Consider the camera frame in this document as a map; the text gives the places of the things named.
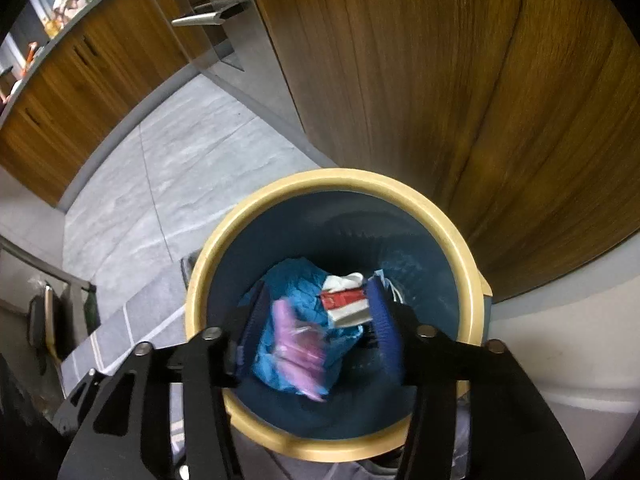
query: gray tile floor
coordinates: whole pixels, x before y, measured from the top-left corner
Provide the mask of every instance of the gray tile floor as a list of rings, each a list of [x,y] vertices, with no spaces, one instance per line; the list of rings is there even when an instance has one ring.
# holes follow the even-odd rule
[[[163,268],[201,247],[240,200],[316,168],[204,76],[147,116],[66,215],[63,268],[92,280],[103,321]]]

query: yellow rim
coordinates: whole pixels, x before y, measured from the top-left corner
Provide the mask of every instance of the yellow rim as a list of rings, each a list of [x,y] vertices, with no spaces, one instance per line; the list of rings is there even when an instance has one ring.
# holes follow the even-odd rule
[[[289,198],[316,191],[345,190],[366,193],[403,209],[436,239],[453,272],[460,304],[458,340],[479,345],[484,330],[483,292],[490,288],[478,272],[462,235],[426,197],[397,180],[361,170],[314,170],[288,176],[256,191],[239,203],[213,231],[204,244],[191,275],[187,292],[185,330],[187,339],[205,327],[209,285],[223,254],[238,234],[268,208]],[[458,394],[468,389],[459,383]],[[230,391],[225,406],[231,424],[254,442],[273,451],[315,462],[362,460],[402,446],[410,416],[384,430],[344,440],[299,438],[254,415]]]

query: black drawer handle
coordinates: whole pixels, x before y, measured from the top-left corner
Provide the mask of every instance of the black drawer handle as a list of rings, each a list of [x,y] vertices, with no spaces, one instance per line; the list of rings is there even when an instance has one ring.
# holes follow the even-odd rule
[[[86,36],[83,36],[82,41],[84,41],[84,44],[89,49],[89,52],[91,52],[94,57],[98,57],[98,51],[94,48],[91,41],[89,41],[89,38],[87,38]]]
[[[84,58],[84,56],[82,56],[82,54],[80,54],[80,51],[78,50],[78,48],[76,46],[74,47],[74,52],[76,54],[78,54],[78,57],[80,58],[80,61],[82,61],[85,66],[89,66],[89,64],[86,62],[86,59]]]
[[[36,126],[40,126],[40,123],[38,121],[36,121],[36,119],[31,115],[31,112],[29,111],[28,108],[24,109],[24,112],[28,115],[28,117],[31,119],[31,122],[33,122]]]

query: blue gripper pad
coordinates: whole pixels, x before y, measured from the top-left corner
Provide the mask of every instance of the blue gripper pad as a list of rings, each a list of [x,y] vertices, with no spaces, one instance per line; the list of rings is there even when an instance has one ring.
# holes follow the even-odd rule
[[[385,288],[380,278],[374,276],[367,280],[365,290],[383,367],[387,374],[401,383],[404,378],[402,338],[389,311]]]
[[[235,376],[238,380],[246,377],[254,364],[264,324],[271,312],[271,295],[264,282],[256,283],[248,307],[250,311],[236,349]]]

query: white wall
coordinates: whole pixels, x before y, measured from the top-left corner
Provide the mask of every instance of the white wall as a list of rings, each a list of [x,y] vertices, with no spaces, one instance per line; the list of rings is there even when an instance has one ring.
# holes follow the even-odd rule
[[[509,346],[589,478],[640,409],[640,235],[571,274],[494,305]]]
[[[25,251],[62,267],[65,215],[36,197],[0,168],[0,235]],[[26,311],[34,296],[28,283],[39,273],[7,252],[0,253],[0,298]]]

